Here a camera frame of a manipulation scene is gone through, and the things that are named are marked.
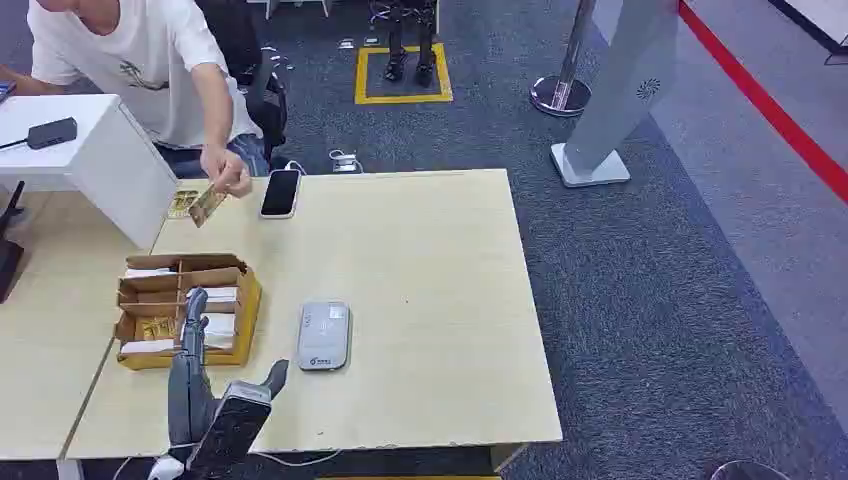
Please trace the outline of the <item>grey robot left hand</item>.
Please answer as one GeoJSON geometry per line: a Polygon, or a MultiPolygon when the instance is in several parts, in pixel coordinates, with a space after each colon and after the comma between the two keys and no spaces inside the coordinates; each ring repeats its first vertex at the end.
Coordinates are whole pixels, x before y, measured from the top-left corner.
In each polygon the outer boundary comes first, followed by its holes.
{"type": "Polygon", "coordinates": [[[168,377],[170,442],[173,446],[198,445],[210,435],[219,442],[249,448],[270,416],[273,400],[286,385],[289,361],[276,361],[260,384],[231,382],[224,397],[216,398],[206,373],[207,301],[204,288],[190,290],[180,348],[172,357],[168,377]]]}

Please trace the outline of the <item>person's hand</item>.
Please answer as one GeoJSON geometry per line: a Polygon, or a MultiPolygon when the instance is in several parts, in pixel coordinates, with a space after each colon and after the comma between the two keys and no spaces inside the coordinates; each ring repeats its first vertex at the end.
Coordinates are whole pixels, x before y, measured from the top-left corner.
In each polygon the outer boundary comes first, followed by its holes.
{"type": "Polygon", "coordinates": [[[252,176],[246,163],[229,149],[206,145],[201,149],[200,165],[213,189],[236,198],[252,191],[252,176]]]}

